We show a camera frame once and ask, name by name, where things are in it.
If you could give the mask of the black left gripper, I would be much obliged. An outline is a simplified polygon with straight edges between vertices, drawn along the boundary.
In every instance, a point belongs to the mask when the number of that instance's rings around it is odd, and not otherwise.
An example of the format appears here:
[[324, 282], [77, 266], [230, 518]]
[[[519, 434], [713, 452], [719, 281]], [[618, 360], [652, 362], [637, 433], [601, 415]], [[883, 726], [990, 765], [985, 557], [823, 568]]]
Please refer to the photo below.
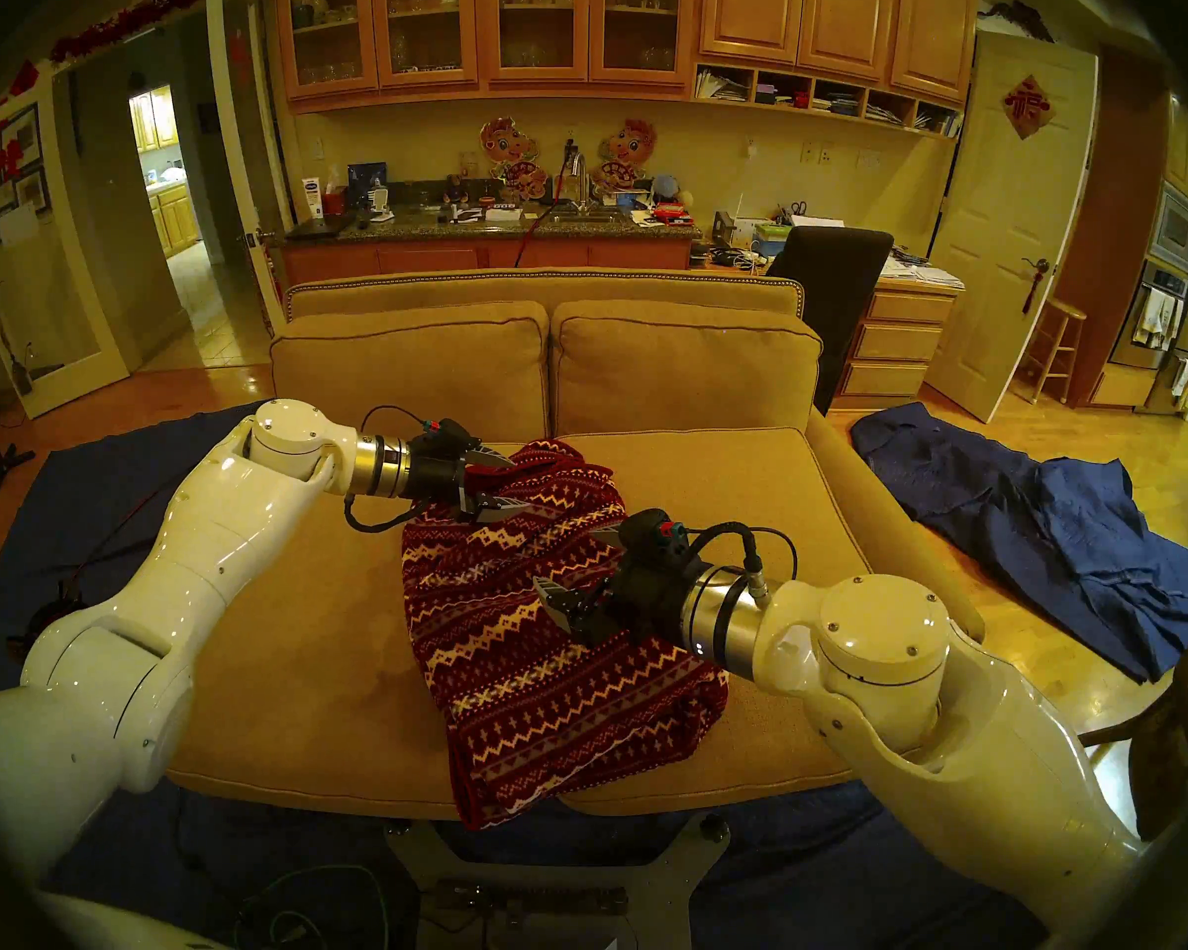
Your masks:
[[466, 466], [484, 469], [512, 469], [516, 463], [508, 456], [489, 446], [438, 448], [431, 452], [426, 446], [406, 446], [407, 473], [404, 482], [404, 499], [429, 505], [443, 504], [461, 517], [470, 517], [470, 522], [492, 524], [522, 514], [532, 514], [533, 504], [513, 498], [476, 495], [465, 484]]

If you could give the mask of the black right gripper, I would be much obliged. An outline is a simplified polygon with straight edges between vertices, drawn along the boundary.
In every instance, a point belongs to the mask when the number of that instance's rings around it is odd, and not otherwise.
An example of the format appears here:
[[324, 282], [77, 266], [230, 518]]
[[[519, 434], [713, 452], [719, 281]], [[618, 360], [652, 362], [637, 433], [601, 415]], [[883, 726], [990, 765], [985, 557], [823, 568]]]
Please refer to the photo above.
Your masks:
[[[636, 544], [632, 525], [623, 522], [594, 528], [590, 537], [621, 551], [631, 551]], [[636, 645], [661, 636], [678, 646], [683, 607], [699, 574], [699, 557], [659, 564], [623, 557], [607, 580], [593, 585], [565, 588], [542, 576], [535, 576], [532, 583], [551, 622], [586, 647], [619, 633]]]

